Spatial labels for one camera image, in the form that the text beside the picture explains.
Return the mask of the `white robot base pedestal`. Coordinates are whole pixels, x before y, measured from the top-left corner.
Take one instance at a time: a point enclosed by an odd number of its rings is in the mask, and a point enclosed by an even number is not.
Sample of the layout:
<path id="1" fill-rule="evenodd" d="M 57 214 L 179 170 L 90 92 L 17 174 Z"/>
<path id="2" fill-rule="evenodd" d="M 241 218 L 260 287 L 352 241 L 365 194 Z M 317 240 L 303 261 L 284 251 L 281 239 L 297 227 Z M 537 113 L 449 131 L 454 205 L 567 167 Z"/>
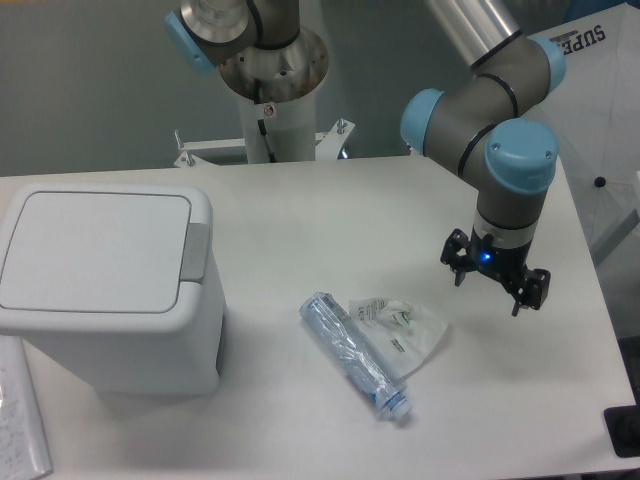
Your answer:
<path id="1" fill-rule="evenodd" d="M 248 47 L 218 67 L 235 94 L 247 147 L 266 135 L 275 163 L 314 160 L 316 94 L 329 67 L 323 40 L 302 27 L 282 49 Z"/>

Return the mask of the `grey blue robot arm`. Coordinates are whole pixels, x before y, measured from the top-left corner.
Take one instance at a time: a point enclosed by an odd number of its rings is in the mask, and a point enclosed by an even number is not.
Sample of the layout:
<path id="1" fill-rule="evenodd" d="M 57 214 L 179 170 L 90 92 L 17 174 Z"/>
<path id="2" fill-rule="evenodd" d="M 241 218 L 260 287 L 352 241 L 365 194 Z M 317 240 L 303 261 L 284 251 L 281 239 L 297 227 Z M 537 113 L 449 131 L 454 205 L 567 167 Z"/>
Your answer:
<path id="1" fill-rule="evenodd" d="M 526 264 L 559 145 L 526 119 L 562 82 L 566 62 L 543 37 L 525 36 L 499 1 L 432 1 L 429 9 L 472 72 L 454 93 L 426 89 L 407 104 L 400 134 L 415 152 L 478 193 L 470 233 L 441 254 L 457 281 L 478 272 L 502 285 L 516 310 L 539 309 L 550 273 Z M 329 54 L 295 1 L 184 1 L 164 20 L 196 71 L 216 70 L 238 100 L 252 163 L 314 161 L 315 95 Z"/>

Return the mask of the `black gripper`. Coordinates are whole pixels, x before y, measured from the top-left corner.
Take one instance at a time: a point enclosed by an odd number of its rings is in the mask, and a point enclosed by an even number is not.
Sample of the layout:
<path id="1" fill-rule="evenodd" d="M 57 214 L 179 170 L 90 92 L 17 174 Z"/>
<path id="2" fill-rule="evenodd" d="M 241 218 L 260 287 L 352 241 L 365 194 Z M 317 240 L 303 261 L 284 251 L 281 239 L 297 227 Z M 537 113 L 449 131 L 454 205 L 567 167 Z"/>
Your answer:
<path id="1" fill-rule="evenodd" d="M 454 274 L 455 286 L 474 271 L 500 283 L 514 299 L 511 315 L 516 317 L 522 309 L 539 310 L 548 296 L 551 273 L 526 267 L 530 247 L 531 242 L 527 242 L 516 248 L 501 248 L 492 236 L 484 240 L 475 231 L 468 237 L 454 229 L 444 243 L 440 262 Z"/>

